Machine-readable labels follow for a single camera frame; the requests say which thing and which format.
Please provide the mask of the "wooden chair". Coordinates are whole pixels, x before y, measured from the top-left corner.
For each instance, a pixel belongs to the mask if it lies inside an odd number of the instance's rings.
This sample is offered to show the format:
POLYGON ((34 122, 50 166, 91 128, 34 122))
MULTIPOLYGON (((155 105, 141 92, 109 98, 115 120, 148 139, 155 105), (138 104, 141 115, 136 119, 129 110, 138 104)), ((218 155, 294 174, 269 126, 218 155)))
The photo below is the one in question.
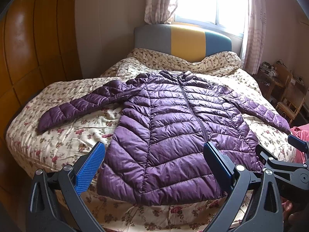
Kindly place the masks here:
POLYGON ((289 124, 292 124, 305 102, 308 87, 294 78, 292 72, 286 68, 282 66, 277 68, 278 74, 281 75, 280 81, 284 83, 284 91, 275 109, 288 120, 289 124))

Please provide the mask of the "purple quilted down jacket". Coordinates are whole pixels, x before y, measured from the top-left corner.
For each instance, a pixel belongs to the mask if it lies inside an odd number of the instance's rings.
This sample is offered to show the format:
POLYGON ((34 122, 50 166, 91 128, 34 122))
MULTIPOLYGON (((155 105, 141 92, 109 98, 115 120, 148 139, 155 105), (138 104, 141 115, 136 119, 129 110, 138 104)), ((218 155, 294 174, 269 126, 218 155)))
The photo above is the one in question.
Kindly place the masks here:
POLYGON ((243 94, 205 77, 169 71, 110 81, 52 107, 39 120, 45 132, 103 107, 123 105, 97 179, 97 193, 139 205, 190 204, 224 195, 203 147, 211 142, 232 162, 259 172, 259 142, 243 114, 286 134, 288 122, 243 94))

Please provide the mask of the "left floral curtain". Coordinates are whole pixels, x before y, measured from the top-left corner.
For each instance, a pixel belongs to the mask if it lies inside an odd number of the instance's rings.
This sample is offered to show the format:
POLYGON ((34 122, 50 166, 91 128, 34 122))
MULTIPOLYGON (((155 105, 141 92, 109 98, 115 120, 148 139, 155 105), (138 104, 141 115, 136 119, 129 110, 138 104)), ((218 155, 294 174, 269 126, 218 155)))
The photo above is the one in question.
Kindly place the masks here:
POLYGON ((177 0, 146 0, 144 21, 149 25, 171 24, 177 10, 177 0))

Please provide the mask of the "small-floral pillow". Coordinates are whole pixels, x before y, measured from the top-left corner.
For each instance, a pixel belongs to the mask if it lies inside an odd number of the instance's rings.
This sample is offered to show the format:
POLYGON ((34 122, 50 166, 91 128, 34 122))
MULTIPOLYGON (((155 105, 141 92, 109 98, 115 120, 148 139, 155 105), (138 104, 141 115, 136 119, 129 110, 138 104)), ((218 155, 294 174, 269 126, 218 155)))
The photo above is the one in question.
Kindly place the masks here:
POLYGON ((230 73, 241 68, 240 58, 232 51, 222 51, 197 62, 189 62, 174 55, 145 48, 135 48, 127 57, 154 70, 191 71, 214 75, 216 73, 230 73))

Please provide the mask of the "bright window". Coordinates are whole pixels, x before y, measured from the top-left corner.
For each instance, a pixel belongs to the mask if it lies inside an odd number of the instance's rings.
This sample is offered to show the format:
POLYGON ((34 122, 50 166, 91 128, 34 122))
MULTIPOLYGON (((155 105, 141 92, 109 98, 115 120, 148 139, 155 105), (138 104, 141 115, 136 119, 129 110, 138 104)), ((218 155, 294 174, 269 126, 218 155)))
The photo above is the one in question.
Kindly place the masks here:
POLYGON ((175 21, 243 37, 248 0, 177 0, 175 21))

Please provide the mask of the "brown wooden wardrobe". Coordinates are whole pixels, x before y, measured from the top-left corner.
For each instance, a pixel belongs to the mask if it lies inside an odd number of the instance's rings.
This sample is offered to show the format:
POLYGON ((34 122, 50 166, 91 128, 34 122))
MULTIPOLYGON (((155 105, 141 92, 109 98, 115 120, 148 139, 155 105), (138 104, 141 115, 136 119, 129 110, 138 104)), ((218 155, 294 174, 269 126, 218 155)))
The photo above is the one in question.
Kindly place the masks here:
POLYGON ((27 181, 6 131, 49 84, 82 78, 75 0, 1 0, 1 223, 15 223, 27 181))

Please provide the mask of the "pink cloth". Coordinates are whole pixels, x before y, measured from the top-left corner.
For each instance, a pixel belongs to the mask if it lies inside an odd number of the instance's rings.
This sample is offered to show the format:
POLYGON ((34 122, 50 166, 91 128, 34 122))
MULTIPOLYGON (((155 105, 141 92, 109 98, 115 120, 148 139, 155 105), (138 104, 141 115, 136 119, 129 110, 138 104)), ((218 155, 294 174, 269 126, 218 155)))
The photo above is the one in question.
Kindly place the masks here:
POLYGON ((304 151, 305 149, 305 142, 308 142, 308 131, 309 131, 309 124, 305 124, 302 126, 294 126, 291 128, 292 135, 295 136, 298 141, 294 141, 296 145, 296 154, 295 154, 295 163, 305 163, 308 159, 308 150, 304 151))

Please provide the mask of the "right pink curtain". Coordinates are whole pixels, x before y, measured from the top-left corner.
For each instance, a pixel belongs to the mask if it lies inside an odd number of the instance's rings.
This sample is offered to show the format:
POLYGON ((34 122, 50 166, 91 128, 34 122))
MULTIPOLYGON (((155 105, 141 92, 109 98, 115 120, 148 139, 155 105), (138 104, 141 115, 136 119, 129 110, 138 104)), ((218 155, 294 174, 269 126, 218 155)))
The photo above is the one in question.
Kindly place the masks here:
POLYGON ((240 57, 243 69, 256 74, 261 64, 267 27, 265 0, 246 0, 243 44, 240 57))

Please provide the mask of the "grey yellow blue headboard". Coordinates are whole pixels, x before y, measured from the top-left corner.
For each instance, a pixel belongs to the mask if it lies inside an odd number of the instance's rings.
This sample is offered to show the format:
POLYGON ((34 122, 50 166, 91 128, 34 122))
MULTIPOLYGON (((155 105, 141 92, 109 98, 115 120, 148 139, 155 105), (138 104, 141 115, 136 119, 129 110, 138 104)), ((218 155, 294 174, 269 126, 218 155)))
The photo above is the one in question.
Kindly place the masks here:
POLYGON ((230 37, 184 25, 144 25, 134 29, 134 47, 198 62, 222 51, 232 51, 230 37))

